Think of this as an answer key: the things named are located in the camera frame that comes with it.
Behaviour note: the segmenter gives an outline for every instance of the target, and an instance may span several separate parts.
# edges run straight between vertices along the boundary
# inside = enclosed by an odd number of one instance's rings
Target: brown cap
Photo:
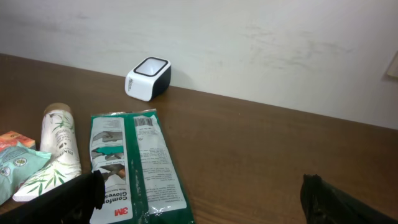
[[[52,103],[46,107],[46,109],[44,110],[44,115],[46,115],[47,113],[49,113],[53,110],[64,110],[64,111],[67,111],[70,114],[72,114],[72,110],[65,103]]]

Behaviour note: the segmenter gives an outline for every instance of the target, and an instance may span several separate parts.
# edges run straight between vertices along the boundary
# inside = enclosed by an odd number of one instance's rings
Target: white and black device
[[[149,57],[127,74],[124,89],[131,97],[150,101],[169,87],[171,76],[168,60]]]

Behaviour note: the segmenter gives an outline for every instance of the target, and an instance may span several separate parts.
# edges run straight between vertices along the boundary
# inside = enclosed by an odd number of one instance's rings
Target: teal plastic wrapper
[[[0,152],[0,205],[36,171],[43,168],[51,153],[40,152],[18,143]]]
[[[91,223],[195,223],[156,110],[92,116],[90,156],[106,188]]]

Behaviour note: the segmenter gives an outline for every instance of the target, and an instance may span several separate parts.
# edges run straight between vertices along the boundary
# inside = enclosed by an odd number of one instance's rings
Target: orange packet
[[[10,146],[16,146],[18,142],[30,149],[36,149],[36,144],[33,139],[25,137],[15,131],[9,131],[0,136],[0,151]]]

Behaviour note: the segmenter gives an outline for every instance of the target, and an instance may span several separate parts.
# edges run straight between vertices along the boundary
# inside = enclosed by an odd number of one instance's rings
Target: brown table surface
[[[39,142],[45,107],[66,103],[83,172],[91,114],[156,108],[197,223],[305,223],[303,174],[398,219],[397,130],[172,86],[147,103],[124,77],[7,55],[0,74],[0,133]]]

